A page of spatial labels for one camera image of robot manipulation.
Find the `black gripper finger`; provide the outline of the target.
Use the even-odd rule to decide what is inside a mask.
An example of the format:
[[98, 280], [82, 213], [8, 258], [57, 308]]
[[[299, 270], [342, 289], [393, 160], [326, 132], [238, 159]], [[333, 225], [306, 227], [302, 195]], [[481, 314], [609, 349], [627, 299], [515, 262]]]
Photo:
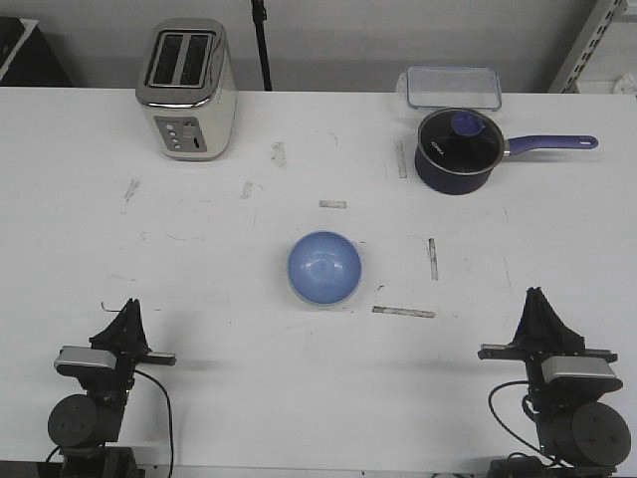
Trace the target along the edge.
[[535, 288], [527, 289], [526, 299], [520, 322], [514, 334], [512, 344], [515, 347], [527, 347], [533, 339], [533, 320], [535, 315]]
[[583, 336], [567, 327], [552, 308], [541, 288], [536, 288], [536, 322], [542, 339], [555, 353], [580, 354], [583, 352]]
[[149, 351], [148, 342], [141, 319], [139, 299], [133, 299], [130, 312], [131, 339], [137, 351]]
[[92, 349], [128, 349], [131, 344], [128, 329], [129, 314], [133, 299], [129, 299], [117, 313], [115, 319], [100, 333], [90, 338]]

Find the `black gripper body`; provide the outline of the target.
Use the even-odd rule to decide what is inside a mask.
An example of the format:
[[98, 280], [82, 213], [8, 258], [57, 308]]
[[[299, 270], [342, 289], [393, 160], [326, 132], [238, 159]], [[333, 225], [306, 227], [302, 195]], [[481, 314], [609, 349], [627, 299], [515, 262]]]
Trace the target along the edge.
[[98, 372], [91, 377], [79, 378], [82, 388], [91, 398], [127, 398], [134, 385], [134, 371], [139, 364], [176, 364], [176, 354], [172, 353], [150, 351], [137, 356], [125, 352], [111, 353], [116, 357], [115, 371]]
[[513, 345], [482, 345], [478, 357], [523, 362], [531, 404], [537, 413], [574, 410], [622, 387], [622, 380], [611, 368], [617, 354], [610, 350], [549, 352]]

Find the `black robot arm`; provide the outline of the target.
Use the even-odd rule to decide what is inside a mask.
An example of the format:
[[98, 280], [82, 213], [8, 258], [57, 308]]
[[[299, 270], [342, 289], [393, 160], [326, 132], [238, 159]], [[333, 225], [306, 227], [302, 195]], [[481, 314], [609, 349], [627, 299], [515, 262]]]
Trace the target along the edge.
[[87, 347], [63, 346], [55, 371], [78, 380], [82, 393], [60, 400], [50, 412], [48, 434], [63, 457], [61, 477], [144, 477], [130, 447], [118, 446], [125, 407], [139, 375], [154, 383], [166, 400], [168, 476], [174, 469], [173, 413], [167, 389], [139, 370], [141, 364], [173, 366], [174, 354], [148, 345], [138, 299], [130, 298], [108, 326], [89, 338]]
[[624, 418], [601, 397], [623, 382], [610, 350], [590, 349], [539, 288], [527, 291], [521, 320], [506, 345], [483, 345], [479, 359], [519, 360], [528, 392], [522, 409], [536, 429], [534, 457], [495, 460], [492, 477], [609, 477], [631, 451]]

